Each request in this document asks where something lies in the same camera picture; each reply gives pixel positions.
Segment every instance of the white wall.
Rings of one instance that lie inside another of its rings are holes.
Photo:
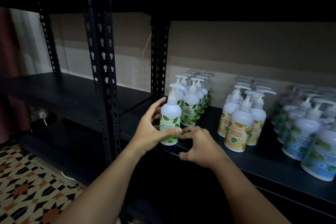
[[[50,72],[38,14],[12,10],[27,74]],[[51,15],[62,72],[92,79],[81,14]],[[150,91],[150,17],[113,14],[117,84]],[[266,78],[283,93],[291,82],[336,86],[336,23],[176,22],[169,31],[168,85],[187,69],[215,73],[211,105],[222,107],[238,75]],[[275,96],[265,98],[271,112]]]

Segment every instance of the floor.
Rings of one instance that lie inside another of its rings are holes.
[[[35,155],[24,156],[15,142],[0,146],[1,224],[50,223],[84,189]]]

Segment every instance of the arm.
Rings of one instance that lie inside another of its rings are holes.
[[[215,173],[229,202],[235,223],[290,223],[254,187],[206,129],[190,126],[184,128],[179,137],[193,139],[192,148],[187,153],[180,152],[180,159],[209,167]]]
[[[136,133],[115,161],[53,222],[53,224],[115,223],[124,202],[127,187],[139,159],[167,136],[181,128],[158,131],[154,119],[160,117],[165,97],[158,100],[141,118]]]

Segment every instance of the maroon curtain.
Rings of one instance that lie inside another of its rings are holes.
[[[5,78],[21,76],[19,65],[19,44],[11,14],[0,7],[0,76]],[[21,100],[0,97],[0,143],[8,140],[17,131],[30,130],[27,106]]]

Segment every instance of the wall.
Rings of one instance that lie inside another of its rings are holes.
[[[38,14],[11,10],[27,74],[50,72]],[[92,79],[81,14],[51,15],[62,72]],[[117,84],[150,90],[150,17],[113,14]],[[291,82],[336,86],[336,23],[177,22],[171,23],[166,74],[168,85],[187,69],[213,71],[211,105],[222,107],[234,78],[266,78],[283,93]],[[276,96],[267,96],[270,114]]]

